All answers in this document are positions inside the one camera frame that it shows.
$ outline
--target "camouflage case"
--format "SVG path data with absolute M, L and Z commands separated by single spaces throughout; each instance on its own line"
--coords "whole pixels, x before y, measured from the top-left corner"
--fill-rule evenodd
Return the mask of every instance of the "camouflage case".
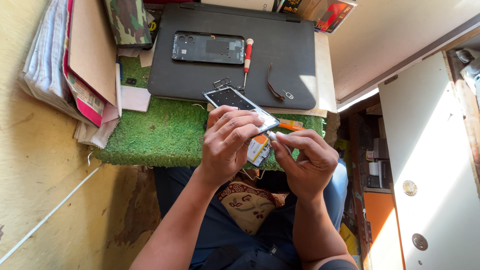
M 118 48 L 152 46 L 142 0 L 105 0 L 105 4 Z

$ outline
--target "fingernail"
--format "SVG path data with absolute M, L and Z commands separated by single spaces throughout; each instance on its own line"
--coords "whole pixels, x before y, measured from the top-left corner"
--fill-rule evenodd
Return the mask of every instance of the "fingernail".
M 277 147 L 276 141 L 271 141 L 271 142 L 270 142 L 270 145 L 272 146 L 273 150 L 276 151 L 276 147 Z

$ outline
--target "forearm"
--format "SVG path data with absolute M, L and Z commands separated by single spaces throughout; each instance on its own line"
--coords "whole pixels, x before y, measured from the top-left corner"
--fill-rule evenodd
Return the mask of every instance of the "forearm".
M 323 195 L 315 201 L 298 199 L 293 244 L 304 263 L 348 253 L 347 246 L 328 216 Z
M 205 211 L 216 191 L 202 185 L 201 177 L 195 170 L 131 270 L 188 269 Z

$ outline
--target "hand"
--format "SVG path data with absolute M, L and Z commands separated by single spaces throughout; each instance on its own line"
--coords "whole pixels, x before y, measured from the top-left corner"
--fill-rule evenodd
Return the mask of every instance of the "hand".
M 203 181 L 218 188 L 234 176 L 247 163 L 250 137 L 260 133 L 257 126 L 264 122 L 258 113 L 237 107 L 223 105 L 211 111 L 197 168 Z
M 287 174 L 292 192 L 306 202 L 320 199 L 338 164 L 337 151 L 311 129 L 295 131 L 289 135 L 277 132 L 276 138 L 290 148 L 300 150 L 295 161 L 281 143 L 271 143 L 275 159 Z

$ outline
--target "right hand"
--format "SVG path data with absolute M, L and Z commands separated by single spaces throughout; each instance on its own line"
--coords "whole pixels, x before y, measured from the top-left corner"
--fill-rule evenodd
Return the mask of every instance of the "right hand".
M 337 151 L 312 129 L 295 131 L 288 135 L 277 132 L 276 138 L 290 149 L 300 150 L 295 161 L 281 143 L 271 143 L 275 150 L 275 159 L 287 174 L 287 182 L 292 192 L 305 202 L 320 199 L 338 164 Z

